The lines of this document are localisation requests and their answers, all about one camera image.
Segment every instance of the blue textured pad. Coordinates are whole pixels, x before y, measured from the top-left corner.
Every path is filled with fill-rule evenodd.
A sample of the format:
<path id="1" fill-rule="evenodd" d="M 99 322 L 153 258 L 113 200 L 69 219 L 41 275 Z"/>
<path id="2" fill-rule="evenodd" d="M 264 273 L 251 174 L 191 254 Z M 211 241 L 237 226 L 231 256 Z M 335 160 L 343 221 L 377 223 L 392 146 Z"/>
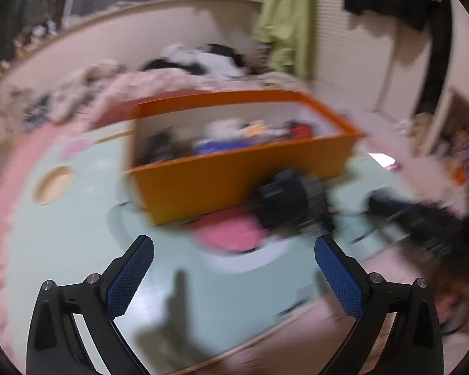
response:
<path id="1" fill-rule="evenodd" d="M 359 320 L 365 308 L 361 288 L 322 237 L 315 243 L 315 259 L 344 313 Z"/>
<path id="2" fill-rule="evenodd" d="M 108 288 L 106 308 L 111 318 L 123 316 L 154 258 L 153 240 L 147 238 Z"/>

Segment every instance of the light blue table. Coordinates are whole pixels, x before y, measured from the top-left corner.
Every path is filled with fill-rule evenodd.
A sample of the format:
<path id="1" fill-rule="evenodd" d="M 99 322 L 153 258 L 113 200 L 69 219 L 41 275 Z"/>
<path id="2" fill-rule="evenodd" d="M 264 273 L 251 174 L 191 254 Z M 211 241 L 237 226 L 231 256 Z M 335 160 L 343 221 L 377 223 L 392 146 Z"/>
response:
<path id="1" fill-rule="evenodd" d="M 85 138 L 128 129 L 123 122 Z M 115 322 L 151 373 L 167 373 L 232 349 L 278 323 L 278 314 L 300 299 L 323 292 L 313 238 L 282 239 L 248 255 L 227 257 L 197 247 L 180 225 L 151 227 L 132 205 L 115 208 L 128 200 L 120 174 L 126 144 L 123 138 L 91 146 L 68 162 L 59 157 L 66 144 L 56 145 L 25 185 L 8 239 L 7 269 L 9 322 L 20 363 L 25 362 L 42 282 L 80 283 L 90 273 L 101 273 L 139 234 L 154 240 L 155 259 L 126 315 Z M 52 204 L 35 204 L 35 185 L 62 164 L 75 172 L 69 190 Z M 360 211 L 366 193 L 382 185 L 412 197 L 393 173 L 364 152 L 349 161 L 344 176 L 330 181 L 330 198 L 335 205 Z M 369 229 L 363 217 L 344 216 L 338 225 L 336 241 L 360 261 L 386 245 L 377 233 L 349 245 Z M 390 235 L 401 233 L 392 228 Z M 77 323 L 96 369 L 108 373 L 83 319 L 78 317 Z"/>

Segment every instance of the orange storage bin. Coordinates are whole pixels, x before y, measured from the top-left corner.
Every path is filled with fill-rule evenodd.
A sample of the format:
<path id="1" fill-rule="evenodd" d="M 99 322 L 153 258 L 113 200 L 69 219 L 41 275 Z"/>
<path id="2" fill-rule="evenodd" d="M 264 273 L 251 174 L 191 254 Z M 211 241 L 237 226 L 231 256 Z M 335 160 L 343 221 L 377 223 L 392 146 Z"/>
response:
<path id="1" fill-rule="evenodd" d="M 274 173 L 295 168 L 319 178 L 344 172 L 359 131 L 313 98 L 293 91 L 229 91 L 176 96 L 136 104 L 129 170 L 155 224 L 196 217 L 245 202 Z M 222 118 L 310 121 L 317 137 L 138 166 L 148 137 L 173 125 L 198 126 Z"/>

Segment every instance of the metal screw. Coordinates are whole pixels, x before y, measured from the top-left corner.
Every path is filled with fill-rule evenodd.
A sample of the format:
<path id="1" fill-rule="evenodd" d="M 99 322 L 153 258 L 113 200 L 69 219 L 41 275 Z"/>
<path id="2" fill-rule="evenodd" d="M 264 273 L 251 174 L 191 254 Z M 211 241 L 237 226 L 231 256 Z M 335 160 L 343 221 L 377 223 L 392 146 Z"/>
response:
<path id="1" fill-rule="evenodd" d="M 377 272 L 372 272 L 370 275 L 368 275 L 368 277 L 370 278 L 370 280 L 373 283 L 380 283 L 384 280 L 382 275 L 380 273 L 377 273 Z"/>
<path id="2" fill-rule="evenodd" d="M 417 280 L 416 280 L 416 283 L 417 283 L 417 285 L 418 285 L 419 288 L 420 288 L 420 287 L 421 287 L 421 288 L 426 288 L 426 287 L 429 286 L 429 284 L 427 283 L 427 281 L 426 281 L 425 279 L 423 279 L 423 278 L 417 279 Z"/>
<path id="3" fill-rule="evenodd" d="M 42 289 L 43 290 L 49 290 L 52 285 L 54 284 L 54 282 L 52 280 L 46 280 L 44 283 L 42 283 Z"/>
<path id="4" fill-rule="evenodd" d="M 85 279 L 88 283 L 96 283 L 101 276 L 98 273 L 91 273 L 87 278 Z"/>

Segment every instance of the green curtain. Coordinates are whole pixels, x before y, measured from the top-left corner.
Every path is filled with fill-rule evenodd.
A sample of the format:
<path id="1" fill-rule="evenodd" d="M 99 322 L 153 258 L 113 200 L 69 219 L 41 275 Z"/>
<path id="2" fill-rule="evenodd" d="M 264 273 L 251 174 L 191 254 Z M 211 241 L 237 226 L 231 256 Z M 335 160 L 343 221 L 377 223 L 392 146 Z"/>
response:
<path id="1" fill-rule="evenodd" d="M 264 0 L 254 39 L 272 43 L 270 67 L 312 76 L 315 0 Z"/>

